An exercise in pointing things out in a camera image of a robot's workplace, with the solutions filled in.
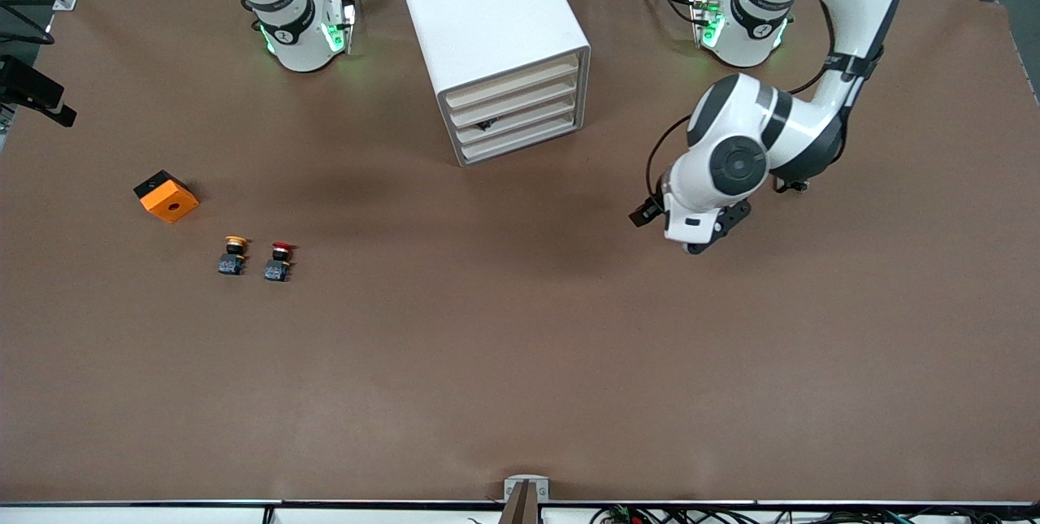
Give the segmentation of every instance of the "white box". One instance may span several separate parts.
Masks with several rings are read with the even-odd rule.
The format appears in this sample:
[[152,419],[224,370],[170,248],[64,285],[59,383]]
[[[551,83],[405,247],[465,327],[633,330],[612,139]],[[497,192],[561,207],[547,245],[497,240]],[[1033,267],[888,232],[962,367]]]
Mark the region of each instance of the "white box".
[[567,0],[406,0],[462,165],[581,128],[589,42]]

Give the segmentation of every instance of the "orange box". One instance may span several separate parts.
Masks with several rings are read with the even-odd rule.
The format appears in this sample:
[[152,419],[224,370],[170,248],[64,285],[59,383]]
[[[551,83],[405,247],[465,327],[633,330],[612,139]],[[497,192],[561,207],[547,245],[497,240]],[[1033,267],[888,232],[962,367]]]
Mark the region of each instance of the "orange box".
[[148,213],[166,224],[177,221],[199,206],[199,200],[191,191],[164,169],[138,184],[133,191]]

